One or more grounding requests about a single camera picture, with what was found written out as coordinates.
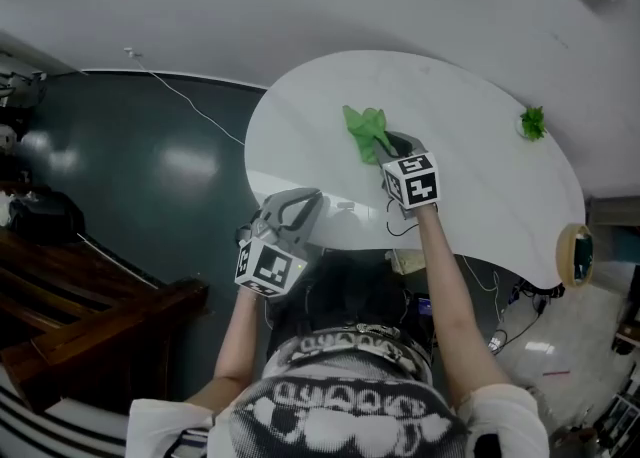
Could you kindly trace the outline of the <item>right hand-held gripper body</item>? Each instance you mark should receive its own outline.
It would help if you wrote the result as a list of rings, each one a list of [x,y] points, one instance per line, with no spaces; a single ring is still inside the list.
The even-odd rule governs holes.
[[[405,219],[414,210],[440,201],[438,166],[431,152],[414,154],[382,165],[388,195],[398,202]]]

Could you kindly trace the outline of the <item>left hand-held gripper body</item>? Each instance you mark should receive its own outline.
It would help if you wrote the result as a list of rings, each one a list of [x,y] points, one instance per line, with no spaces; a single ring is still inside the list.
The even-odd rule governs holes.
[[[257,211],[236,232],[239,252],[234,282],[265,298],[287,295],[308,268],[307,242],[291,247]]]

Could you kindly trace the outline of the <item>person's black white printed shirt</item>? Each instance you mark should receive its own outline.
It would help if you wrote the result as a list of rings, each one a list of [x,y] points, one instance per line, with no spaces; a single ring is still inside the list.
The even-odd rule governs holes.
[[[125,458],[549,458],[535,399],[497,384],[449,408],[423,351],[378,333],[282,344],[226,408],[139,399]]]

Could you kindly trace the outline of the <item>person's right forearm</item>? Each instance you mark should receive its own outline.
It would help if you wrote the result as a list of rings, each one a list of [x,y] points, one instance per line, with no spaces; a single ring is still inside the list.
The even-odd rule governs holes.
[[[437,210],[415,210],[425,258],[435,333],[453,406],[482,387],[508,384],[477,325],[468,287],[448,244]]]

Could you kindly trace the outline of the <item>tape roll with green inside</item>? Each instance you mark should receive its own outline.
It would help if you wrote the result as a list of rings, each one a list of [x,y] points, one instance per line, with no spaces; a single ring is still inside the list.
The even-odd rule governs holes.
[[[576,281],[574,279],[574,247],[578,233],[586,233],[592,236],[586,225],[568,224],[560,233],[556,244],[556,266],[559,277],[565,287],[582,287],[590,282],[593,273],[594,256],[586,279],[584,281]]]

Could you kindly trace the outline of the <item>person's left forearm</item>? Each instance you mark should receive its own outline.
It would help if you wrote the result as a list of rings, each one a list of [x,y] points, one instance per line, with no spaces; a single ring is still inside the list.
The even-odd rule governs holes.
[[[246,288],[240,288],[214,370],[216,385],[230,400],[235,399],[252,381],[258,308],[258,296]]]

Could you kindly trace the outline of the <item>dark green folded fabric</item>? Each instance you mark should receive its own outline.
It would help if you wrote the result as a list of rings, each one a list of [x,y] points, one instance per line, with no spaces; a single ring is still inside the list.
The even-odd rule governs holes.
[[[590,234],[578,233],[574,247],[574,279],[584,281],[593,262],[593,240]]]

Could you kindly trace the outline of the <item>person's black trousers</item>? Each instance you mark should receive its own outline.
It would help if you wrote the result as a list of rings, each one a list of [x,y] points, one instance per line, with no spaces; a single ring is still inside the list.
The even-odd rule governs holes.
[[[290,338],[357,324],[396,328],[432,355],[434,326],[418,295],[389,262],[360,253],[325,253],[290,293],[269,303],[273,329],[266,355]]]

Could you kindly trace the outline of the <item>black bag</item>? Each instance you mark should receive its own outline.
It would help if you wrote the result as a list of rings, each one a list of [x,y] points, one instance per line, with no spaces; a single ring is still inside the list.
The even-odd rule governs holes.
[[[8,228],[37,245],[64,245],[81,241],[85,232],[82,211],[61,192],[17,195],[9,204]]]

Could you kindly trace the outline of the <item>green cloth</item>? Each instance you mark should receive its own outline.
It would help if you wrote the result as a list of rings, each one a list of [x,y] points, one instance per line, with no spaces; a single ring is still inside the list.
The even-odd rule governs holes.
[[[342,107],[347,130],[356,142],[360,158],[365,164],[376,164],[374,145],[380,143],[389,150],[391,143],[386,135],[386,115],[382,109],[366,108],[358,112],[351,106]]]

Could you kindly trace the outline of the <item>small potted green plant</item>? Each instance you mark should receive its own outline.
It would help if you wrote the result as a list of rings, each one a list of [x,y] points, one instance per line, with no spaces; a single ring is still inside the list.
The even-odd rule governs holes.
[[[542,107],[527,107],[518,117],[515,125],[520,136],[530,142],[544,138],[547,133]]]

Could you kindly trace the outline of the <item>white curved table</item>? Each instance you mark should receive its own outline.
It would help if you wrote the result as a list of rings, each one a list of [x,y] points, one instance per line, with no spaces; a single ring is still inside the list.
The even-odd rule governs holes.
[[[388,51],[348,51],[307,62],[259,101],[245,138],[257,200],[312,187],[324,194],[313,244],[342,250],[416,249],[419,234],[388,199],[378,167],[365,164],[345,107],[384,112],[391,131],[418,138],[440,174],[438,202],[452,250],[550,289],[561,281],[556,245],[583,223],[578,179],[551,137],[516,129],[523,107],[461,68]]]

